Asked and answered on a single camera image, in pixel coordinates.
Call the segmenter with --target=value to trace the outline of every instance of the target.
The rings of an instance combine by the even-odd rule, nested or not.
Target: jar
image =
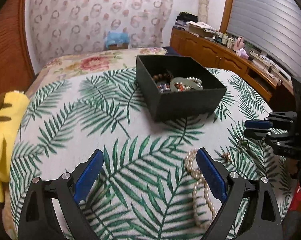
[[[234,45],[235,39],[234,38],[228,38],[227,40],[227,48],[231,49]]]
[[[221,42],[222,42],[222,36],[223,36],[223,34],[220,33],[220,32],[218,32],[218,33],[217,33],[217,36],[216,36],[216,38],[215,38],[215,41],[216,41],[217,43],[221,43]]]
[[[222,37],[222,44],[223,44],[224,46],[226,46],[226,45],[227,45],[227,42],[228,42],[228,36],[227,36],[227,34],[223,34],[223,37]]]

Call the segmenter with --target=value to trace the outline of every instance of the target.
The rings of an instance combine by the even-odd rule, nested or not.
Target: yellow plush toy
[[[12,149],[29,99],[19,91],[0,95],[0,202],[4,202],[3,182],[9,182]]]

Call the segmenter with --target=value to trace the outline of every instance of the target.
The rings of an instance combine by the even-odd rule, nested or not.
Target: bedspread
[[[292,198],[285,159],[264,142],[243,144],[244,121],[263,119],[269,106],[233,72],[208,70],[227,87],[215,113],[160,123],[150,117],[134,68],[41,87],[23,117],[12,154],[9,186],[16,229],[31,179],[72,172],[97,148],[105,163],[80,207],[101,239],[200,239],[204,231],[193,220],[194,180],[183,161],[187,151],[200,147],[229,171],[248,179],[268,177],[284,218]],[[219,209],[220,201],[209,194]],[[238,231],[247,202],[242,202],[229,239]],[[197,205],[200,220],[209,223],[202,195]],[[54,207],[65,236],[72,239],[58,202]]]
[[[139,48],[58,57],[43,67],[26,95],[30,98],[39,88],[56,80],[105,70],[133,68],[136,66],[137,55],[164,55],[166,53],[164,48]]]

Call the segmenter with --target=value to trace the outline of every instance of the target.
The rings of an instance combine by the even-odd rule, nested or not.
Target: cardboard box
[[[160,93],[152,77],[170,71],[174,77],[201,79],[203,90]],[[143,55],[136,58],[136,80],[153,120],[213,113],[226,87],[191,57]]]
[[[106,48],[105,46],[105,50],[114,50],[114,49],[128,49],[128,43],[109,45],[108,48]]]
[[[198,28],[198,27],[196,27],[194,25],[189,25],[188,31],[190,33],[196,33],[196,34],[198,34],[199,36],[201,36],[203,38],[204,37],[210,37],[210,38],[212,38],[214,36],[214,33],[207,32],[206,29],[201,29],[201,28]]]

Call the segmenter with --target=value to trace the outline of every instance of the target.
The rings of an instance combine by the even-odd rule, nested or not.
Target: silver screw
[[[69,172],[65,172],[61,177],[63,179],[69,179],[70,178],[70,173]]]
[[[232,171],[230,175],[231,175],[231,177],[233,179],[237,179],[238,178],[238,173],[237,172]]]
[[[264,183],[267,183],[267,182],[268,182],[268,178],[266,178],[266,177],[261,177],[261,181],[264,182]]]
[[[33,179],[32,179],[32,182],[33,182],[33,183],[37,183],[37,182],[39,182],[39,177],[35,177],[35,178],[33,178]]]

